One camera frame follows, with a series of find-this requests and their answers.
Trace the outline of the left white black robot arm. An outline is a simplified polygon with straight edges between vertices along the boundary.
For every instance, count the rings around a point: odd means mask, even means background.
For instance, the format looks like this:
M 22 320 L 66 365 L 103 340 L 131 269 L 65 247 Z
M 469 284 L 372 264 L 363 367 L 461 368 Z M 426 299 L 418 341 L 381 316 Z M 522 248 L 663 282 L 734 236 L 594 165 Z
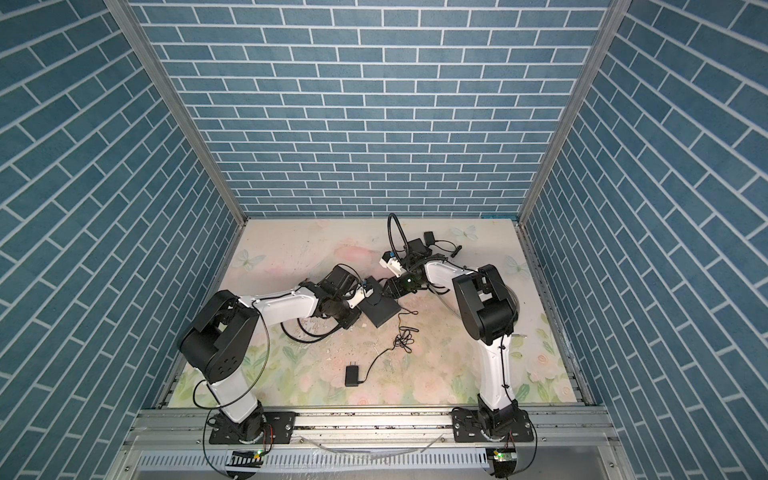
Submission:
M 242 363 L 258 326 L 269 328 L 288 320 L 332 318 L 346 328 L 360 315 L 358 305 L 369 295 L 362 286 L 335 288 L 303 282 L 272 295 L 239 297 L 228 290 L 215 293 L 178 340 L 189 365 L 199 370 L 229 421 L 243 424 L 260 406 L 246 380 Z

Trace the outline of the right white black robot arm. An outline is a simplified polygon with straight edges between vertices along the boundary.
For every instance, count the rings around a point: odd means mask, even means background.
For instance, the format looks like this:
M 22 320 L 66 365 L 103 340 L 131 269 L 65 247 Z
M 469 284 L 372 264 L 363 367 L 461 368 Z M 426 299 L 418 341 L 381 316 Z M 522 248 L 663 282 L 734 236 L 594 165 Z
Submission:
M 511 387 L 509 353 L 520 307 L 497 268 L 470 269 L 429 260 L 410 270 L 397 265 L 391 269 L 397 274 L 385 281 L 383 291 L 392 298 L 427 287 L 454 296 L 466 332 L 480 346 L 480 411 L 495 423 L 515 417 L 519 406 Z

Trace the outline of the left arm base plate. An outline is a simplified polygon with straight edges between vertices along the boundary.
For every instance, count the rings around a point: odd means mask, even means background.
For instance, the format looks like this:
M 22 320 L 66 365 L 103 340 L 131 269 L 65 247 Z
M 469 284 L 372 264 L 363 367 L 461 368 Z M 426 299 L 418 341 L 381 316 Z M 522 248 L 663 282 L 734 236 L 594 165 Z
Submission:
M 225 414 L 217 413 L 206 422 L 211 429 L 208 440 L 213 445 L 288 444 L 296 417 L 294 411 L 257 409 L 243 422 L 235 423 Z

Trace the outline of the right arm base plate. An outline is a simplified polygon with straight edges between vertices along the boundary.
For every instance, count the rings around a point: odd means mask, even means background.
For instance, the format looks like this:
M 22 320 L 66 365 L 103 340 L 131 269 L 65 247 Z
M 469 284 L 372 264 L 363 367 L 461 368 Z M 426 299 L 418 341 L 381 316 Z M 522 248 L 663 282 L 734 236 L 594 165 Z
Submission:
M 450 412 L 456 443 L 532 442 L 533 425 L 528 412 L 520 408 L 476 410 L 455 407 Z

